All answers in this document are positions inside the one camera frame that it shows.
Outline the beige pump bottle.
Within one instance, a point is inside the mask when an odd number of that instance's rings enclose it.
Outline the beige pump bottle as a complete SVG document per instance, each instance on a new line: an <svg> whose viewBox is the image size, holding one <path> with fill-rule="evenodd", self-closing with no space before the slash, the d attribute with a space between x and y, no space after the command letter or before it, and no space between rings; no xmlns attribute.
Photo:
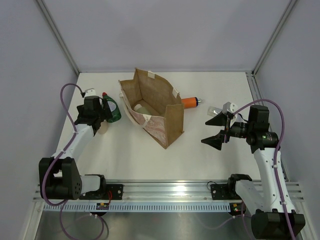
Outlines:
<svg viewBox="0 0 320 240"><path fill-rule="evenodd" d="M104 121L101 123L99 129L97 130L97 133L100 134L100 135L103 135L107 132L108 130L108 127L109 127L109 123Z"/></svg>

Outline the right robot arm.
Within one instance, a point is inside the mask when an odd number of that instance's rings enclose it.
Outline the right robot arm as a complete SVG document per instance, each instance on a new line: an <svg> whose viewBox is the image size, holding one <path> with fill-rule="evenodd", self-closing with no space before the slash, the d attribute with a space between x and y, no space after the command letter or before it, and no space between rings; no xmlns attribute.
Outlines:
<svg viewBox="0 0 320 240"><path fill-rule="evenodd" d="M248 119L237 121L237 106L227 102L205 124L223 127L215 136L201 140L221 150L230 138L246 140L257 163L262 193L247 174L232 174L225 184L210 184L213 200L241 200L251 213L251 231L258 240L294 240L306 224L289 196L281 163L281 135L270 131L269 109L251 105Z"/></svg>

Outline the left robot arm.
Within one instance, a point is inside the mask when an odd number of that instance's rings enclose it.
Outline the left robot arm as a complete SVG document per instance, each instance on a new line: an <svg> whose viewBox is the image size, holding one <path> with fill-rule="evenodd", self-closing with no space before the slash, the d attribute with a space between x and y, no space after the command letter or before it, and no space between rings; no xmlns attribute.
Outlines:
<svg viewBox="0 0 320 240"><path fill-rule="evenodd" d="M47 203L50 200L77 200L89 192L100 200L108 192L102 175L80 175L77 167L77 160L86 145L102 123L112 118L108 101L96 95L86 96L83 104L77 106L77 111L69 142L51 157L42 158L38 164L40 194Z"/></svg>

